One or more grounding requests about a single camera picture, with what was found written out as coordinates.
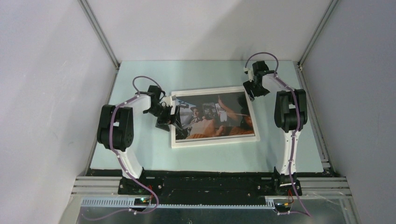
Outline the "wooden picture frame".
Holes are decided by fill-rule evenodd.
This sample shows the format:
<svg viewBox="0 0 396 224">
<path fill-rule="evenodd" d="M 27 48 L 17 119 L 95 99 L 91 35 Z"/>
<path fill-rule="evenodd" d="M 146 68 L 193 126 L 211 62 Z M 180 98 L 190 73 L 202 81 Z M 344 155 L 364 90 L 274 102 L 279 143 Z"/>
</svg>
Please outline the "wooden picture frame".
<svg viewBox="0 0 396 224">
<path fill-rule="evenodd" d="M 173 136 L 175 134 L 175 127 L 171 128 L 170 139 L 171 139 L 171 147 L 172 148 L 182 148 L 182 147 L 200 147 L 200 146 L 212 146 L 212 145 L 223 145 L 223 144 L 236 144 L 236 143 L 243 143 L 243 142 L 255 142 L 260 140 L 260 134 L 258 131 L 258 126 L 255 119 L 255 114 L 253 111 L 252 103 L 242 86 L 235 86 L 235 87 L 220 87 L 220 88 L 211 88 L 211 89 L 198 89 L 198 90 L 185 90 L 185 91 L 173 91 L 172 94 L 176 96 L 186 96 L 190 94 L 208 94 L 208 93 L 224 93 L 226 91 L 244 91 L 247 102 L 250 108 L 250 113 L 252 116 L 252 121 L 254 123 L 255 128 L 255 136 L 252 137 L 243 137 L 243 138 L 203 138 L 198 140 L 190 140 L 190 141 L 183 141 L 183 142 L 175 142 Z M 200 121 L 194 124 L 194 128 L 198 130 L 198 133 L 202 134 L 211 134 L 213 129 L 213 121 Z"/>
</svg>

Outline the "printed photo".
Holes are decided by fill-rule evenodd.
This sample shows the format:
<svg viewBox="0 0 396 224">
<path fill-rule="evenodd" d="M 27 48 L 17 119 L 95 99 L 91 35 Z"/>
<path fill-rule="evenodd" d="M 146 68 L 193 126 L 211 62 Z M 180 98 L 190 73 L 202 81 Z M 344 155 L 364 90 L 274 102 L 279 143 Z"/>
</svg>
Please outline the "printed photo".
<svg viewBox="0 0 396 224">
<path fill-rule="evenodd" d="M 177 105 L 180 106 L 181 128 L 175 129 L 175 142 L 255 136 L 244 91 L 178 96 Z M 194 124 L 204 120 L 213 121 L 211 134 L 198 133 L 194 128 Z"/>
</svg>

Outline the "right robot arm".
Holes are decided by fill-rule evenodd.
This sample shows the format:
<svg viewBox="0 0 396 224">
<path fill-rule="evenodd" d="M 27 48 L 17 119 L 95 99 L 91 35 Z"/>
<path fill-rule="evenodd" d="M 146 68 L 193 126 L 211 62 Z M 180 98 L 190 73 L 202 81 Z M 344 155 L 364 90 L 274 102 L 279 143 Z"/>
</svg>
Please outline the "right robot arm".
<svg viewBox="0 0 396 224">
<path fill-rule="evenodd" d="M 274 167 L 271 190 L 286 195 L 297 188 L 296 155 L 300 133 L 307 123 L 307 95 L 283 81 L 276 70 L 270 70 L 264 61 L 244 67 L 248 81 L 243 83 L 250 100 L 275 93 L 274 122 L 284 137 L 283 158 Z"/>
</svg>

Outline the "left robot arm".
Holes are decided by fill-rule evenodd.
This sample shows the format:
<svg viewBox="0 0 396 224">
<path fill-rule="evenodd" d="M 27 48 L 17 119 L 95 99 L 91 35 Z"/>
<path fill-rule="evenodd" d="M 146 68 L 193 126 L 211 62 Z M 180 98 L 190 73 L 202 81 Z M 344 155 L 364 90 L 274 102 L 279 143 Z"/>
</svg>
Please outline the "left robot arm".
<svg viewBox="0 0 396 224">
<path fill-rule="evenodd" d="M 180 107 L 175 96 L 166 96 L 158 85 L 147 91 L 138 91 L 131 99 L 118 105 L 104 105 L 101 109 L 97 142 L 112 151 L 120 165 L 119 170 L 89 169 L 92 176 L 121 177 L 120 195 L 152 194 L 160 196 L 167 177 L 164 171 L 145 170 L 135 152 L 130 149 L 134 140 L 134 116 L 151 114 L 156 117 L 155 127 L 166 132 L 181 129 Z"/>
</svg>

